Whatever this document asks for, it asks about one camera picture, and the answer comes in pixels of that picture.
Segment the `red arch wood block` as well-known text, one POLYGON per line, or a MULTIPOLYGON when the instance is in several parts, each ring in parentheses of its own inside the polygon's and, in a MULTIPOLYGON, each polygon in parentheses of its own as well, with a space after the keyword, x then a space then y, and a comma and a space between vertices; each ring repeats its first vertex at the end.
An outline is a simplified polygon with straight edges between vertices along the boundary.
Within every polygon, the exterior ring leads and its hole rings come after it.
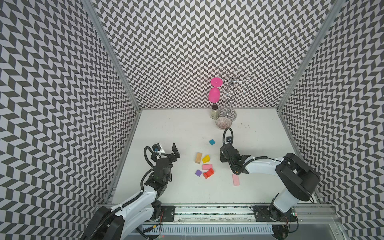
POLYGON ((215 173, 215 171, 213 170, 213 168, 210 168, 207 172, 203 173, 203 176, 204 176, 205 179, 208 179, 208 178, 210 178, 214 173, 215 173))

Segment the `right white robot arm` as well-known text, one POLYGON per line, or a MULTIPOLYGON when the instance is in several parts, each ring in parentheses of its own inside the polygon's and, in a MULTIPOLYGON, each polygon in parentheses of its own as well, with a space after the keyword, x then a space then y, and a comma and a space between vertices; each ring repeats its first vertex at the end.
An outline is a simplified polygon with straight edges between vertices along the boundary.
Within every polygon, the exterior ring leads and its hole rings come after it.
POLYGON ((280 159, 267 156, 254 157, 240 155, 231 143, 220 148, 220 161, 228 163, 235 175, 267 174, 278 177, 285 188, 278 193, 263 211, 266 221, 287 220, 291 208, 298 202, 307 202, 320 182, 320 175, 293 153, 287 153, 280 159))

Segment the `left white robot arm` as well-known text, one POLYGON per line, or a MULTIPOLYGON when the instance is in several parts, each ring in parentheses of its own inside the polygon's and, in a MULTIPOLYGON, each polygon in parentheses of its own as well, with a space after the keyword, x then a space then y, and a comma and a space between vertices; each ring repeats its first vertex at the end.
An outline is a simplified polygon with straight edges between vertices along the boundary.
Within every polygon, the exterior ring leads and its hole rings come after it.
POLYGON ((102 206, 97 209, 80 239, 123 240, 133 231, 147 240, 157 239, 159 235, 147 235, 148 230, 141 230, 140 226, 146 221, 158 222, 152 227, 154 229, 162 223, 164 214, 159 197, 172 181, 172 167, 180 157, 175 144, 170 154, 159 143, 146 146, 144 158, 150 169, 140 181, 140 191, 111 208, 102 206))

